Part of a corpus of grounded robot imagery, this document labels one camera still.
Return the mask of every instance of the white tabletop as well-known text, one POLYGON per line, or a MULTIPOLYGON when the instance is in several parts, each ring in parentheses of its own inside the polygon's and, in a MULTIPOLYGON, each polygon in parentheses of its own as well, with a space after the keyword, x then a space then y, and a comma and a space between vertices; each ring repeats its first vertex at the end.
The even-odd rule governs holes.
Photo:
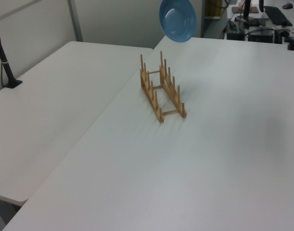
POLYGON ((0 199, 22 205, 152 49, 70 42, 0 91, 0 199))
POLYGON ((148 70, 160 50, 187 117, 136 71, 5 231, 294 231, 294 51, 164 37, 148 70))

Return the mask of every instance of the wooden peg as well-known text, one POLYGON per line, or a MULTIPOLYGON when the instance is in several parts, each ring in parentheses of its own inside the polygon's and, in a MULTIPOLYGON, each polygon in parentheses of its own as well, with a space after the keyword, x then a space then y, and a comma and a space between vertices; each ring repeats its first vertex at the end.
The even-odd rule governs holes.
POLYGON ((171 68, 170 67, 168 67, 168 86, 170 87, 171 86, 171 68))
POLYGON ((166 69, 166 59, 164 59, 164 68, 165 68, 165 76, 167 76, 167 69, 166 69))
POLYGON ((178 105, 180 104, 180 85, 177 86, 178 88, 178 105))
POLYGON ((159 114, 160 114, 160 120, 162 120, 163 115, 162 115, 162 108, 159 109, 159 114))
POLYGON ((149 90, 150 89, 149 71, 147 71, 147 85, 148 85, 148 90, 149 90))
POLYGON ((150 82, 150 91, 151 91, 151 99, 154 98, 154 92, 153 92, 153 81, 150 82))
POLYGON ((155 101, 156 101, 156 110, 158 109, 158 95, 157 95, 157 91, 155 91, 155 101))
POLYGON ((161 67, 163 66, 163 55, 162 55, 162 51, 160 51, 160 58, 161 58, 160 70, 161 70, 161 67))
POLYGON ((143 67, 143 55, 141 54, 141 69, 143 70, 144 67, 143 67))
POLYGON ((160 85, 162 85, 164 83, 164 77, 162 75, 162 67, 163 67, 163 65, 162 66, 160 65, 160 85))

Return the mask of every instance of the black pole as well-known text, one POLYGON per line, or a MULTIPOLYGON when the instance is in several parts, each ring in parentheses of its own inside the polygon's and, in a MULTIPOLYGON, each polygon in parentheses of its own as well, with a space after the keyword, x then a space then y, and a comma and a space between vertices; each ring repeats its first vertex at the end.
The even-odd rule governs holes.
POLYGON ((8 76, 8 84, 5 85, 6 88, 15 88, 16 86, 20 85, 22 81, 17 80, 14 78, 10 65, 8 63, 6 54, 3 51, 0 39, 0 60, 3 65, 3 68, 8 76))
POLYGON ((251 0, 245 0, 244 8, 243 8, 244 9, 243 18, 247 19, 249 17, 250 7, 251 7, 251 0))

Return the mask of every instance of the cable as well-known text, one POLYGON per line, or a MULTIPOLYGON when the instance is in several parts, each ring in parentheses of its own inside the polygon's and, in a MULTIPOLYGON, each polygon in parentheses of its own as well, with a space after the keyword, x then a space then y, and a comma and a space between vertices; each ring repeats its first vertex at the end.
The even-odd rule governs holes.
POLYGON ((3 79, 2 79, 2 64, 1 64, 1 84, 2 84, 2 87, 4 88, 3 79))
POLYGON ((232 21, 232 18, 234 17, 235 14, 236 14, 236 13, 234 13, 233 16, 231 16, 230 21, 232 21))
POLYGON ((229 3, 227 2, 227 0, 224 0, 226 6, 218 6, 218 5, 216 5, 215 3, 213 3, 211 0, 208 0, 208 1, 209 1, 209 3, 210 3, 211 5, 213 5, 213 6, 217 7, 217 8, 221 8, 221 9, 226 9, 226 8, 229 6, 229 3))
POLYGON ((275 31, 274 29, 257 29, 257 30, 253 30, 253 31, 250 31, 249 33, 246 33, 245 36, 249 35, 249 34, 252 34, 252 33, 255 33, 255 32, 258 32, 258 31, 264 31, 264 30, 272 30, 272 31, 275 31))
POLYGON ((239 31, 240 31, 240 24, 241 24, 241 12, 242 12, 242 9, 243 9, 244 4, 245 4, 245 1, 244 1, 243 5, 242 5, 241 8, 240 8, 239 26, 238 26, 238 30, 239 30, 239 31))

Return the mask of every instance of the blue bowl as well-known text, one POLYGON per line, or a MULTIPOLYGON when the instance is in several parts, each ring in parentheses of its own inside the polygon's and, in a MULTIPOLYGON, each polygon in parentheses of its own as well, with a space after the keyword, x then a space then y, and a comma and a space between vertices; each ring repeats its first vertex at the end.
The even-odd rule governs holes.
POLYGON ((163 32, 171 40, 186 42, 195 35, 196 15, 189 0, 163 0, 159 17, 163 32))

